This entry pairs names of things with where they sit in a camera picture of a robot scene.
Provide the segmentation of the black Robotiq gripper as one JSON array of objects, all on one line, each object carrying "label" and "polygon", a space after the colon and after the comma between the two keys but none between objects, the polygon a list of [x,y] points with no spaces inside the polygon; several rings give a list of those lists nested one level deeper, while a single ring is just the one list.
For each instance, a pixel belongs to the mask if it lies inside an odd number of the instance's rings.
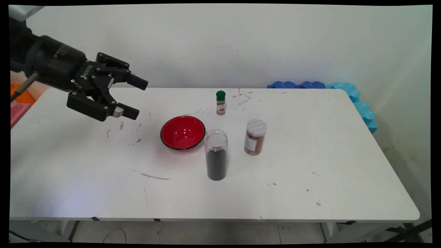
[{"label": "black Robotiq gripper", "polygon": [[84,52],[47,35],[25,36],[25,75],[33,74],[43,84],[71,91],[67,107],[101,122],[121,116],[136,120],[139,115],[138,109],[116,102],[109,85],[128,83],[143,91],[148,85],[132,73],[126,61],[103,52],[92,61]]}]

